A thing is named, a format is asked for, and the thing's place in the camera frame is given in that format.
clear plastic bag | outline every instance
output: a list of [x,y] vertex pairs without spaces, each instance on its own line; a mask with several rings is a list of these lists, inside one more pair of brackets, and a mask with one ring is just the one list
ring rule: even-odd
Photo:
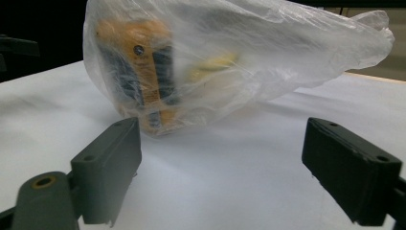
[[282,0],[89,0],[84,63],[121,114],[159,135],[374,66],[395,40],[388,22]]

